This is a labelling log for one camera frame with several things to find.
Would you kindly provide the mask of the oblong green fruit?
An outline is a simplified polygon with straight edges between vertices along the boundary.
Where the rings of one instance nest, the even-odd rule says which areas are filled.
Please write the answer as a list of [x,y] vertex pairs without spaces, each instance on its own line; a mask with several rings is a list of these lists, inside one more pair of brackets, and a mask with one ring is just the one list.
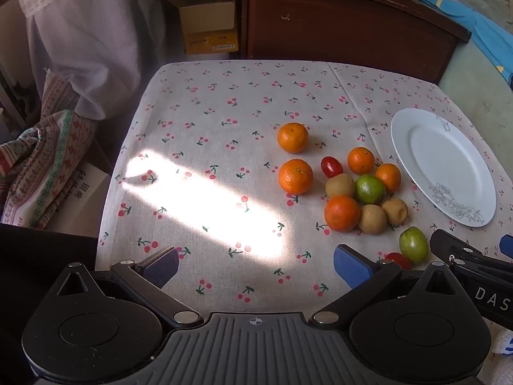
[[407,228],[399,236],[399,248],[414,266],[419,266],[428,260],[430,245],[421,230],[415,226]]

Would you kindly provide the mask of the red cherry tomato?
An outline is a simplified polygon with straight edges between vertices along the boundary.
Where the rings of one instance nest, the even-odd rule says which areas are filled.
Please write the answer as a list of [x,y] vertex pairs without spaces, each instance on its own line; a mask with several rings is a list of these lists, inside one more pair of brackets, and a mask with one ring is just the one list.
[[342,164],[335,157],[324,157],[321,160],[321,170],[327,178],[333,178],[343,173]]
[[398,264],[403,270],[411,270],[412,264],[408,257],[398,252],[391,252],[384,257],[387,261],[393,261]]

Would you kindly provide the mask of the brown kiwi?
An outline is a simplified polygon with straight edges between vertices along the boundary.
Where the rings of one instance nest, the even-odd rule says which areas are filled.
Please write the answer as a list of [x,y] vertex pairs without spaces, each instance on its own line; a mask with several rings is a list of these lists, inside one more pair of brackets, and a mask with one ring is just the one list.
[[325,193],[328,198],[336,196],[354,196],[356,183],[353,178],[345,173],[329,178],[325,184]]
[[405,202],[399,198],[391,198],[381,204],[390,225],[403,225],[408,216],[409,210]]
[[379,235],[385,231],[387,223],[387,216],[381,207],[375,204],[367,204],[362,207],[358,222],[361,232],[368,235]]

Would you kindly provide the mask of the large front orange mandarin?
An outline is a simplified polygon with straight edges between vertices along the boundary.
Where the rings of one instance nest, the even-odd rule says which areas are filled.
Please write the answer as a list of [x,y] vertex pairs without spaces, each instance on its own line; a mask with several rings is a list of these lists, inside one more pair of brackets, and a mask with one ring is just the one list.
[[351,231],[358,224],[360,216],[360,206],[350,196],[332,197],[324,208],[325,222],[337,232]]

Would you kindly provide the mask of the round green fruit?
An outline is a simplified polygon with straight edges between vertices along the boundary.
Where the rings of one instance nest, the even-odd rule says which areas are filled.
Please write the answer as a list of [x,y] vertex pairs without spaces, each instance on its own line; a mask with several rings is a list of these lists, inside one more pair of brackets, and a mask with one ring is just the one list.
[[386,195],[383,183],[373,175],[361,175],[356,181],[356,195],[360,203],[379,205]]

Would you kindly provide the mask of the small mandarin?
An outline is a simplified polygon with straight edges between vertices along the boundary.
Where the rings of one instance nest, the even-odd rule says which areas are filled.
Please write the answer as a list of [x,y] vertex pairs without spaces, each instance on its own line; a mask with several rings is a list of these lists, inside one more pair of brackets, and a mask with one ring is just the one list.
[[397,192],[401,186],[401,172],[393,163],[382,163],[376,169],[375,177],[381,181],[388,193]]
[[370,174],[375,166],[373,153],[365,147],[352,149],[347,156],[349,169],[357,175]]

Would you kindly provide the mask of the white floral plate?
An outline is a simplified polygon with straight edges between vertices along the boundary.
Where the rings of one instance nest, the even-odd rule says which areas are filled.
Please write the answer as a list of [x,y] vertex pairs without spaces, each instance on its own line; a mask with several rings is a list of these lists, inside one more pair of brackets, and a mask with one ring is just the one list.
[[497,209],[491,171],[449,120],[401,109],[391,121],[391,141],[410,179],[442,213],[470,228],[491,222]]

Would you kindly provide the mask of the white paper book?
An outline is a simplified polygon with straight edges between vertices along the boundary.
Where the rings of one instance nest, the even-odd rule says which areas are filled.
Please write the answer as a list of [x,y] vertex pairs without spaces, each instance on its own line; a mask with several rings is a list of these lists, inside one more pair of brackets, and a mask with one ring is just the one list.
[[110,175],[83,161],[71,189],[50,217],[46,229],[51,232],[97,238]]

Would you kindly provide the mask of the cherry print tablecloth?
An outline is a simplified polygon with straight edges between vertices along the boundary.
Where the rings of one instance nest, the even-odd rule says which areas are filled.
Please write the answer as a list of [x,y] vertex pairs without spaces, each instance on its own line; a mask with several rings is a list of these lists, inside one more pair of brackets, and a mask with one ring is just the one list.
[[[484,157],[497,194],[492,221],[468,228],[405,177],[398,196],[409,225],[425,235],[445,229],[498,255],[499,239],[512,231],[512,182],[471,121],[434,84],[347,64],[206,61],[165,65],[143,92],[113,171],[97,269],[173,247],[179,267],[164,289],[202,314],[313,313],[348,290],[333,267],[338,244],[375,261],[399,249],[401,233],[331,230],[321,160],[344,161],[363,146],[378,163],[395,163],[390,125],[404,108],[457,126]],[[288,123],[309,132],[301,153],[277,142]],[[302,195],[278,182],[291,159],[313,170]]]

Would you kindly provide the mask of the striped patterned cloth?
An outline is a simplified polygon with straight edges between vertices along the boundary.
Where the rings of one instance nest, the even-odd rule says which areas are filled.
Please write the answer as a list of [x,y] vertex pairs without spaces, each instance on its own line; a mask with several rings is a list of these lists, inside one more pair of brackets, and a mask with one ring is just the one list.
[[97,130],[78,101],[69,81],[47,73],[40,121],[1,145],[1,223],[45,228],[77,182]]

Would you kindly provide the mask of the green sofa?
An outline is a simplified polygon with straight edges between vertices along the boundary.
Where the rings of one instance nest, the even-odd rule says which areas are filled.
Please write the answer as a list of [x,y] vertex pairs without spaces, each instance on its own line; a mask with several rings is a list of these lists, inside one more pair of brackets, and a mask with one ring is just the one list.
[[[512,0],[458,0],[512,32]],[[470,41],[459,44],[439,84],[512,173],[512,89]]]

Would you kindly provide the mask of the blue cartoon blanket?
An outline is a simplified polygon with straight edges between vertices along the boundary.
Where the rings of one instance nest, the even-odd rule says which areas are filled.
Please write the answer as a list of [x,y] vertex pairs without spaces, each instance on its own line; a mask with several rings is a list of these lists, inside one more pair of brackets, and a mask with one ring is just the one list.
[[512,34],[457,0],[421,0],[471,33],[471,40],[512,87]]

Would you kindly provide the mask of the checked grey curtain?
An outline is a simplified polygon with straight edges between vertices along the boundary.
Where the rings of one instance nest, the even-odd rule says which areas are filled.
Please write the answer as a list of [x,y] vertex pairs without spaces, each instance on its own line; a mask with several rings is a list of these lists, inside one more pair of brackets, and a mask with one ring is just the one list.
[[19,0],[37,85],[55,72],[78,95],[78,115],[101,121],[140,98],[164,60],[160,0]]

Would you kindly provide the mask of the dark wooden cabinet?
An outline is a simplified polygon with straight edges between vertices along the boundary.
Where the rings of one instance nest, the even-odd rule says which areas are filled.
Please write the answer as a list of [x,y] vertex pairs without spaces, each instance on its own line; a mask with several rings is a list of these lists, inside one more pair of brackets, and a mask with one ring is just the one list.
[[248,59],[354,64],[437,83],[471,33],[418,0],[242,0]]

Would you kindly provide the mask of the open cardboard box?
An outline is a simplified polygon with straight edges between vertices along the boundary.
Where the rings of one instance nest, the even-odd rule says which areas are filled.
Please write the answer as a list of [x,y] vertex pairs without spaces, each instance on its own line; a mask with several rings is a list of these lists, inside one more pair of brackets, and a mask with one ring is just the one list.
[[185,53],[238,51],[237,0],[164,0],[178,9]]

